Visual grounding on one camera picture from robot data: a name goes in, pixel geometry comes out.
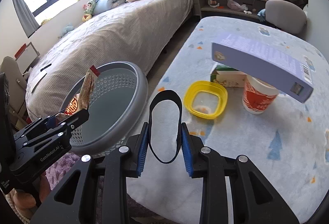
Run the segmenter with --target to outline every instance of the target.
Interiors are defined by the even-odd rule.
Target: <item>gray chair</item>
[[[4,57],[2,64],[0,65],[0,73],[5,73],[9,83],[9,112],[10,122],[15,127],[17,121],[21,123],[19,127],[26,126],[27,123],[23,120],[23,115],[26,112],[25,93],[26,93],[26,81],[19,71],[17,62],[11,57]]]
[[[265,12],[266,21],[290,34],[300,33],[307,19],[301,8],[284,0],[268,0]]]

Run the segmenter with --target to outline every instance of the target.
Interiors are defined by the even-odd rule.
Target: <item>silver bolt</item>
[[[244,156],[244,155],[240,155],[239,156],[239,161],[242,162],[242,163],[245,163],[246,161],[248,161],[248,157]]]
[[[83,161],[83,162],[88,162],[90,159],[91,159],[91,156],[87,155],[87,154],[81,157],[81,161]]]
[[[126,153],[127,151],[129,151],[129,148],[127,146],[121,146],[119,148],[119,152],[121,153]]]
[[[202,147],[201,148],[201,152],[202,153],[210,153],[210,148],[208,148],[208,147]]]

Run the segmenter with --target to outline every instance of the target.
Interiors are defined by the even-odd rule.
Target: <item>curtain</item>
[[[27,37],[30,37],[40,26],[24,0],[13,0],[17,17]]]

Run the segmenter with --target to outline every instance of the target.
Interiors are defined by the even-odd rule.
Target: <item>blue gripper pad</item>
[[[140,176],[144,170],[144,164],[145,164],[147,147],[148,147],[147,132],[148,132],[148,128],[145,129],[143,140],[138,151],[138,161],[137,161],[137,169],[136,169],[138,176]]]
[[[182,151],[183,151],[183,157],[185,162],[185,168],[189,176],[193,175],[193,156],[192,152],[189,146],[189,142],[187,139],[187,135],[185,133],[184,128],[182,128]]]

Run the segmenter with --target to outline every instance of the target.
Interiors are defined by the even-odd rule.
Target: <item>black pen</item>
[[[45,69],[48,68],[49,66],[51,66],[51,64],[48,64],[48,65],[45,66],[44,68],[41,68],[40,72],[42,72],[43,70],[45,70]]]

